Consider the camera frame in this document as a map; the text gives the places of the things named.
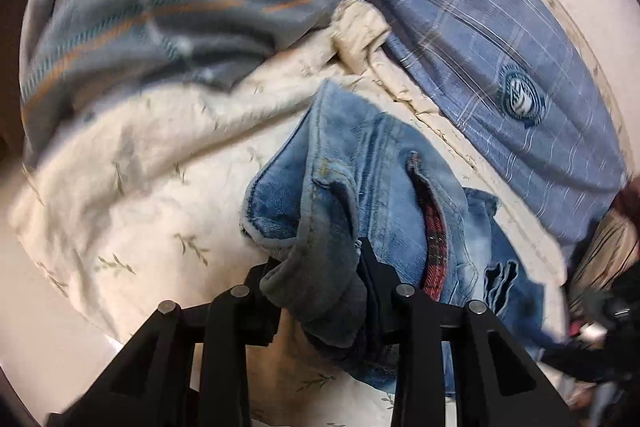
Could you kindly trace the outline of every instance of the orange stripe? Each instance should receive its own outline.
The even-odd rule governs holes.
[[[313,0],[296,0],[290,2],[284,2],[282,4],[276,4],[275,6],[267,6],[262,8],[262,13],[273,13],[280,10],[284,10],[287,8],[293,8],[294,6],[299,6],[301,4],[309,4],[313,2]]]
[[[90,51],[94,51],[107,42],[112,41],[123,33],[129,31],[132,26],[147,22],[151,17],[163,17],[174,13],[185,12],[200,12],[200,11],[212,11],[212,10],[224,10],[233,6],[240,6],[244,0],[213,0],[213,1],[197,1],[188,4],[177,4],[172,6],[161,6],[150,10],[148,12],[141,13],[131,19],[125,20],[113,27],[112,29],[104,32],[99,37],[96,37],[90,42],[81,44],[72,49],[64,57],[60,58],[58,63],[53,67],[49,73],[38,84],[38,90],[33,93],[31,98],[24,103],[22,108],[22,121],[27,121],[27,110],[33,107],[39,99],[50,89],[52,84],[58,79],[58,77],[82,54]]]

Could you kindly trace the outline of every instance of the round team logo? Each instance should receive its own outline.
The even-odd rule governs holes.
[[[538,125],[545,116],[545,99],[538,94],[531,77],[517,64],[500,69],[502,109],[525,127]]]

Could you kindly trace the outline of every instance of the gray garment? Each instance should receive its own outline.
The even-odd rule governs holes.
[[[340,0],[29,0],[20,88],[31,164],[61,119],[126,83],[230,89]]]

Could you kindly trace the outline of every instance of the striped beige fabric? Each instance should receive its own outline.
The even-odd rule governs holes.
[[[580,300],[587,288],[607,290],[615,278],[638,260],[638,232],[634,224],[613,208],[596,229],[589,250],[569,285],[569,309],[582,314]]]

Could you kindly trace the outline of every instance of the embroidered patch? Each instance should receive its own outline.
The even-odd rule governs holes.
[[[545,117],[545,97],[538,93],[529,74],[517,64],[500,68],[499,94],[502,110],[525,127],[538,125]]]

